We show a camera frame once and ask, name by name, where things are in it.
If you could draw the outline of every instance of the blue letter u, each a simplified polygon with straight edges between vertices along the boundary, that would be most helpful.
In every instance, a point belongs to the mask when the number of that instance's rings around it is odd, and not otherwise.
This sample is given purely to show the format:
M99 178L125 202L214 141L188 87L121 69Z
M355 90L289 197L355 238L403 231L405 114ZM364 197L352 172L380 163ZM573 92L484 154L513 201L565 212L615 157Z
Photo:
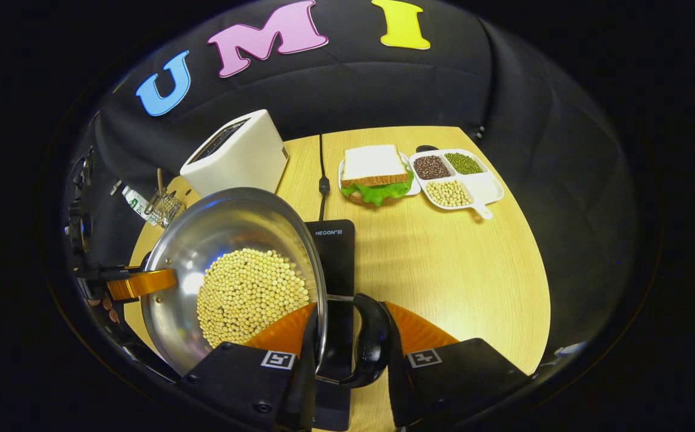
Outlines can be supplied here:
M137 89L136 95L139 96L142 106L145 107L148 114L154 117L164 115L177 106L187 95L190 88L190 73L188 72L188 65L185 64L185 57L187 57L188 52L177 54L177 57L169 60L163 67L164 71L172 72L172 79L174 79L174 90L166 98L162 98L158 94L158 88L155 87L155 79L157 79L158 74L153 74Z

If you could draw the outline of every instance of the yellow letter i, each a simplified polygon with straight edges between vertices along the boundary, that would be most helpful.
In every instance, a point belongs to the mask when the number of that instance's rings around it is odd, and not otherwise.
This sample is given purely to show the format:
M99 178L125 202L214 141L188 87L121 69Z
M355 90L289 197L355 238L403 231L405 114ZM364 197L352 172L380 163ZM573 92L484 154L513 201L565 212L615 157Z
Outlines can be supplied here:
M386 46L411 47L411 49L429 49L430 42L422 37L417 14L422 8L395 0L372 0L385 12L388 33L380 41Z

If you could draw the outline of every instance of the black induction cooktop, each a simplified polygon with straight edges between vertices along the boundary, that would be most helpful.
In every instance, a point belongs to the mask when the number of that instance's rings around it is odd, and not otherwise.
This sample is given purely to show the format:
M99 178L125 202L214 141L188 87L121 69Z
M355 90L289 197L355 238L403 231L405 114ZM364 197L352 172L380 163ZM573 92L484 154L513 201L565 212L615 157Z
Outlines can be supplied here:
M355 225L347 219L306 222L323 267L326 293L355 293ZM353 358L353 306L330 301L326 351L318 374L332 379L350 375ZM316 381L313 427L347 430L350 427L350 389Z

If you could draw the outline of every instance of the white divided dish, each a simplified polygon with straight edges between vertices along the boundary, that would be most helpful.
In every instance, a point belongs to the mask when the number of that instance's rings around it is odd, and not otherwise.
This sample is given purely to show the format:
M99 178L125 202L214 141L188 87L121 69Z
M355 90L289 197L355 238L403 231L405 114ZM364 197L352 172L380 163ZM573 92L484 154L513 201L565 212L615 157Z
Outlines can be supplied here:
M411 195L416 195L419 194L421 191L420 184L417 182L417 173L414 170L414 168L411 166L411 162L409 161L409 158L407 155L403 155L403 153L398 152L398 155L400 156L400 159L403 161L403 163L407 164L411 172L414 173L414 179L411 181L411 189L406 193L405 196L411 197ZM345 165L345 159L342 159L340 161L340 167L337 169L337 188L342 187L342 168Z
M484 172L477 174L460 174L451 165L449 159L446 159L447 153L458 153L460 155L468 156L468 158L473 159L481 167ZM424 180L420 177L417 170L414 169L414 161L419 158L424 158L426 156L438 156L443 162L447 170L449 170L449 177L443 178L433 178L431 180ZM498 202L498 200L503 199L505 196L505 188L496 179L494 174L491 172L489 167L487 167L483 161L477 158L476 155L470 153L470 151L462 150L460 148L444 149L444 150L432 150L432 151L422 151L420 153L415 153L409 158L411 169L414 171L414 177L416 177L417 182L420 184L421 189L427 195L427 199L433 203L438 208L443 208L444 210L459 210L460 208L473 208L477 211L482 218L491 219L493 217L492 212L487 208L487 204ZM445 205L440 205L435 202L427 191L427 184L431 182L447 182L447 181L457 181L462 189L465 189L465 195L468 195L470 199L470 205L458 205L455 207L448 207Z

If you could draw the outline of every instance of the pan handle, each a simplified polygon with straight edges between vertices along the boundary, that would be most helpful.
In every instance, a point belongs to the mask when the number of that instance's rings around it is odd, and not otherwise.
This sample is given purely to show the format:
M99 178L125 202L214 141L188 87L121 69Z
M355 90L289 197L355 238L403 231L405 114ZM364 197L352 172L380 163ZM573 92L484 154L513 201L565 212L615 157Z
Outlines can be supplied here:
M389 340L391 322L388 313L375 299L357 293L353 298L334 298L334 300L352 301L361 315L361 330L358 331L355 352L355 369L348 377L332 380L317 377L328 383L335 383L343 388L359 388L375 382L385 367L388 366Z

